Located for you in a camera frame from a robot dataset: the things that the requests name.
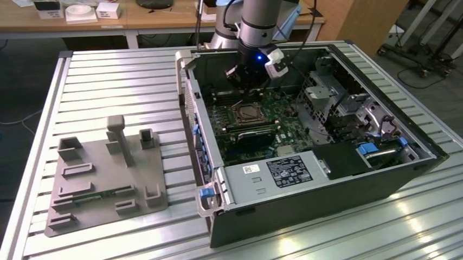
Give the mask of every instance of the metal bracket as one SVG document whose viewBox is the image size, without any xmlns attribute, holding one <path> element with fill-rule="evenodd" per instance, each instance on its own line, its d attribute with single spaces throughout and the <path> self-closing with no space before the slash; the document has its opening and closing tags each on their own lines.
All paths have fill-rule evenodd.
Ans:
<svg viewBox="0 0 463 260">
<path fill-rule="evenodd" d="M 181 95 L 181 69 L 186 67 L 193 60 L 193 56 L 189 50 L 180 50 L 174 53 L 174 74 L 176 74 L 176 91 Z"/>
<path fill-rule="evenodd" d="M 204 209 L 204 206 L 202 206 L 202 203 L 201 203 L 200 190 L 201 189 L 206 189 L 206 188 L 214 189 L 214 187 L 213 187 L 214 183 L 216 182 L 212 181 L 212 182 L 206 183 L 205 185 L 196 187 L 196 190 L 194 190 L 194 200 L 196 200 L 197 214 L 202 218 L 210 217 L 217 210 L 221 210 L 221 206 L 218 206 L 218 205 L 216 207 L 210 207 L 209 209 Z M 214 197 L 213 198 L 208 198 L 208 199 L 214 200 L 214 202 L 217 203 L 217 199 Z"/>
</svg>

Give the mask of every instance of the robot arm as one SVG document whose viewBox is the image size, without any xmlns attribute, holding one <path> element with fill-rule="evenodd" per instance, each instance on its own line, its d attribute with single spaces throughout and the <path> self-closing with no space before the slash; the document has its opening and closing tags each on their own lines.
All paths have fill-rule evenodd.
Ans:
<svg viewBox="0 0 463 260">
<path fill-rule="evenodd" d="M 281 8 L 282 2 L 286 5 L 290 4 L 289 7 L 293 7 L 293 9 Z M 278 21 L 286 22 L 289 20 L 290 24 L 293 22 L 290 20 L 297 17 L 293 13 L 300 12 L 300 7 L 297 1 L 296 3 L 292 2 L 290 0 L 245 0 L 244 3 L 240 0 L 217 1 L 217 5 L 221 5 L 221 7 L 218 7 L 213 38 L 214 40 L 221 39 L 221 46 L 213 44 L 212 40 L 212 47 L 237 48 L 238 62 L 228 71 L 226 76 L 234 79 L 238 78 L 240 85 L 249 85 L 242 84 L 241 81 L 245 80 L 245 74 L 253 74 L 258 67 L 265 69 L 270 79 L 277 79 L 288 72 L 284 54 L 270 44 L 270 41 L 277 30 Z"/>
</svg>

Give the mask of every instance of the blue latch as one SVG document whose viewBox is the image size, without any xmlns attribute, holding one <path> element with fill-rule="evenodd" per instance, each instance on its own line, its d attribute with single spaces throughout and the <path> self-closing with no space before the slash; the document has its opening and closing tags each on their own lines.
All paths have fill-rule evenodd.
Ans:
<svg viewBox="0 0 463 260">
<path fill-rule="evenodd" d="M 377 149 L 377 147 L 374 146 L 374 144 L 372 142 L 368 142 L 365 144 L 360 144 L 358 151 L 360 151 L 361 155 L 365 155 L 365 154 L 377 152 L 378 149 Z"/>
<path fill-rule="evenodd" d="M 400 137 L 400 138 L 398 138 L 398 143 L 400 143 L 401 147 L 405 147 L 406 144 L 408 144 L 408 141 L 406 141 L 405 138 Z"/>
<path fill-rule="evenodd" d="M 202 188 L 200 189 L 200 198 L 212 198 L 216 195 L 216 192 L 213 191 L 213 188 Z"/>
<path fill-rule="evenodd" d="M 196 124 L 193 128 L 193 134 L 198 134 L 200 125 Z"/>
</svg>

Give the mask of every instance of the wooden desk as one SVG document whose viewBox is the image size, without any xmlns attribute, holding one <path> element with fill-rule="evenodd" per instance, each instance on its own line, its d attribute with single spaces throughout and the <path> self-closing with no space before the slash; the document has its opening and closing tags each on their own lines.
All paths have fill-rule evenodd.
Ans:
<svg viewBox="0 0 463 260">
<path fill-rule="evenodd" d="M 138 48 L 137 35 L 193 33 L 196 9 L 193 0 L 174 0 L 170 9 L 156 10 L 140 7 L 134 0 L 118 0 L 118 19 L 99 19 L 95 23 L 66 24 L 65 19 L 39 19 L 33 6 L 19 8 L 10 0 L 0 0 L 0 39 L 62 38 L 122 35 L 129 49 Z M 296 20 L 294 30 L 306 29 L 310 15 Z M 309 41 L 314 41 L 324 18 L 314 19 Z M 216 23 L 201 22 L 201 32 L 212 33 Z"/>
<path fill-rule="evenodd" d="M 125 10 L 125 0 L 117 3 Z M 0 32 L 38 32 L 38 31 L 82 31 L 102 30 L 113 27 L 126 28 L 126 12 L 118 19 L 99 19 L 95 23 L 66 24 L 65 19 L 39 19 L 33 6 L 19 8 L 13 1 L 0 0 Z"/>
</svg>

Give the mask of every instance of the cpu socket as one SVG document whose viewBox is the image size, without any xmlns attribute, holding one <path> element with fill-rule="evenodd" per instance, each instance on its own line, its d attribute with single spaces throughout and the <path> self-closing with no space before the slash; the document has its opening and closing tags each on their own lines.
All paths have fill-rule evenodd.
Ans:
<svg viewBox="0 0 463 260">
<path fill-rule="evenodd" d="M 236 105 L 232 110 L 238 125 L 257 124 L 266 121 L 257 103 Z"/>
</svg>

